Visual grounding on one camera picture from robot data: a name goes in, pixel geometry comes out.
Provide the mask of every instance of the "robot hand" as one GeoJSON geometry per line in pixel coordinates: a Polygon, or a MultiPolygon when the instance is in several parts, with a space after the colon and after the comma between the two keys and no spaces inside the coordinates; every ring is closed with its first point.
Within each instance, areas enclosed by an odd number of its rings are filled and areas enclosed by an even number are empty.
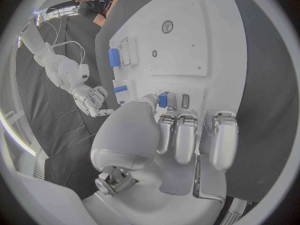
{"type": "Polygon", "coordinates": [[[91,88],[85,84],[90,76],[89,66],[80,64],[63,55],[55,54],[53,47],[42,39],[33,22],[21,32],[21,39],[34,54],[36,62],[45,68],[49,79],[57,86],[73,95],[76,105],[92,117],[110,115],[113,109],[101,110],[108,96],[107,91],[97,86],[91,88]]]}

